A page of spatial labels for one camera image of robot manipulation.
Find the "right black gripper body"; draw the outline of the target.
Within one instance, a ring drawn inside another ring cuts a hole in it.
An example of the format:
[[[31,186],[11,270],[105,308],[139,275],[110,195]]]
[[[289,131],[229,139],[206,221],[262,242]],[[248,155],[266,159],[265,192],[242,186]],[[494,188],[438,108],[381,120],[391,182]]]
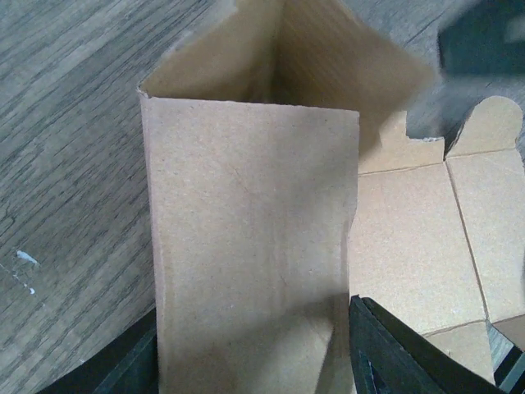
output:
[[[438,29],[448,77],[524,75],[524,2],[476,1]]]

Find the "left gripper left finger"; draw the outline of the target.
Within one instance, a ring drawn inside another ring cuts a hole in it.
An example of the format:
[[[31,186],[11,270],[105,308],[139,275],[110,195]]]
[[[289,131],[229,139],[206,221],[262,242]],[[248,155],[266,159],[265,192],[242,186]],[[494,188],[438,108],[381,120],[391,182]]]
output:
[[[157,393],[158,346],[154,315],[145,315],[96,355],[40,390],[49,393]]]

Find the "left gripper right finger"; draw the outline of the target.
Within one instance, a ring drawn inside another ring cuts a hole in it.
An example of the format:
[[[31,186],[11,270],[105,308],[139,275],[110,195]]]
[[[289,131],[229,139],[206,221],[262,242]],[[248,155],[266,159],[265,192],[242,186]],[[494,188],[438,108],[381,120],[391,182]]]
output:
[[[349,346],[358,393],[501,393],[369,297],[349,304]]]

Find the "brown cardboard box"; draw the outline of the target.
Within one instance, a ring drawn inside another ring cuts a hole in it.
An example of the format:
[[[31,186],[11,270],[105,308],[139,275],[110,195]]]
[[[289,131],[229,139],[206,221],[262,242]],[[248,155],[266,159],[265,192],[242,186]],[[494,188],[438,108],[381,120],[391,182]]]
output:
[[[162,393],[354,393],[351,296],[494,381],[524,345],[524,98],[340,1],[220,1],[139,87]]]

